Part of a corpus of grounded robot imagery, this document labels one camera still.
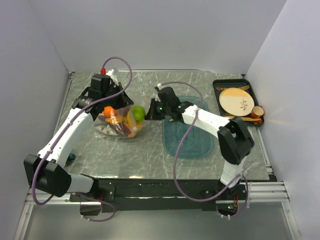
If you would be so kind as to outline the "green apple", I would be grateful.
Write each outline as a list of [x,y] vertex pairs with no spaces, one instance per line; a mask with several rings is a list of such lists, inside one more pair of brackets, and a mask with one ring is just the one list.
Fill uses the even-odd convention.
[[135,105],[131,108],[132,115],[134,117],[134,120],[137,123],[141,123],[145,120],[146,112],[145,109],[142,106]]

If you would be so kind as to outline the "orange mango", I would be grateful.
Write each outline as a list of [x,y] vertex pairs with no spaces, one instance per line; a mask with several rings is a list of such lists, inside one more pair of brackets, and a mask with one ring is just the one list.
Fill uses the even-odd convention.
[[138,132],[141,129],[142,123],[140,121],[135,120],[134,115],[131,110],[129,110],[127,113],[126,122],[127,122],[128,128],[132,132]]

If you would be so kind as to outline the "orange tangerine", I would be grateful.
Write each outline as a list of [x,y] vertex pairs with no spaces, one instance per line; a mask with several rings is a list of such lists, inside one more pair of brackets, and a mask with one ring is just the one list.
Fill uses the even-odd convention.
[[103,110],[103,114],[105,117],[110,118],[115,115],[115,109],[112,106],[106,106]]

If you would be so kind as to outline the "clear zip top bag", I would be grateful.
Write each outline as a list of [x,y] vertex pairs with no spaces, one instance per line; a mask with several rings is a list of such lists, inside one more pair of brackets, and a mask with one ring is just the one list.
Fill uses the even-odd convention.
[[147,124],[144,105],[130,104],[119,109],[105,106],[94,121],[94,129],[104,136],[134,138]]

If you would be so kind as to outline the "teal transparent food tray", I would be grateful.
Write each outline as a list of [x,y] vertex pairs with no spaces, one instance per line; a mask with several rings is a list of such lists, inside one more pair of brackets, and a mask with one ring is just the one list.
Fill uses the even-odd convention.
[[[208,104],[200,97],[179,96],[178,98],[181,102],[187,101],[203,110],[209,110]],[[169,155],[173,157],[176,155],[177,148],[188,128],[188,124],[178,121],[170,122],[168,116],[162,120],[162,145]],[[205,130],[194,126],[181,145],[178,157],[183,159],[204,158],[212,152],[213,148],[214,137]]]

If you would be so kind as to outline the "grey toy fish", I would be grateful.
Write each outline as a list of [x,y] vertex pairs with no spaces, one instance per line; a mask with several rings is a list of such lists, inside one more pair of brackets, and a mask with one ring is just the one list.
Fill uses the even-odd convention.
[[101,134],[108,136],[117,136],[117,132],[110,127],[107,123],[98,123],[94,125],[94,128]]

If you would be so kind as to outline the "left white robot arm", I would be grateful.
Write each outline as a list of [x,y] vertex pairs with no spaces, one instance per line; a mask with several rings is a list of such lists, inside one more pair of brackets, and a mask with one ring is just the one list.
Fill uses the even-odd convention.
[[36,155],[27,155],[23,161],[29,186],[61,197],[66,193],[81,193],[88,201],[100,193],[98,180],[83,174],[70,174],[64,167],[80,137],[93,126],[107,106],[115,110],[133,105],[117,80],[116,70],[96,73],[90,86],[74,100],[68,116],[50,142]]

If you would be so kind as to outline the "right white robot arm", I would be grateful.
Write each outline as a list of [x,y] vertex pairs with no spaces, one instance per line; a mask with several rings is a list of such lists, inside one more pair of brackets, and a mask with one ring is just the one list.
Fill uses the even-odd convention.
[[180,101],[170,86],[158,84],[155,90],[157,97],[151,99],[145,119],[159,121],[170,117],[216,137],[224,158],[218,192],[224,199],[232,198],[237,192],[235,185],[241,178],[244,162],[255,145],[245,122],[240,117],[223,117],[189,101]]

